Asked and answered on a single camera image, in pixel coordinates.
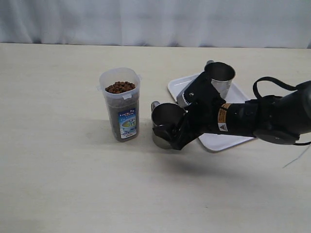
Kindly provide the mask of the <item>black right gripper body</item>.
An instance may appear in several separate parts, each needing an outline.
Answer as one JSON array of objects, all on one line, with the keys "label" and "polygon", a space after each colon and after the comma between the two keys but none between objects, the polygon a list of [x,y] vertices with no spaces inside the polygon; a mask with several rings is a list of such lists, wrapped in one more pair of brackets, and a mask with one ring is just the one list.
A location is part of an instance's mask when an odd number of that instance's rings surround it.
[{"label": "black right gripper body", "polygon": [[218,112],[225,100],[219,94],[186,94],[187,113],[184,115],[184,134],[201,136],[204,133],[221,134]]}]

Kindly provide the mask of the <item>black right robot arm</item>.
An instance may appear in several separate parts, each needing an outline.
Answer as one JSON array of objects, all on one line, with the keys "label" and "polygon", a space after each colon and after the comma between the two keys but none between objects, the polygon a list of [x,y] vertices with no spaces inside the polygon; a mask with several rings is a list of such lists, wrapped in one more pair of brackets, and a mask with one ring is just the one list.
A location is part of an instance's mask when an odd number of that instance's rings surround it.
[{"label": "black right robot arm", "polygon": [[205,133],[258,138],[279,145],[300,146],[300,136],[311,131],[311,83],[297,86],[273,78],[259,81],[275,83],[291,91],[286,96],[261,96],[253,84],[255,99],[245,103],[227,103],[211,83],[211,76],[202,72],[184,91],[183,114],[176,123],[161,120],[153,132],[167,141],[174,150]]}]

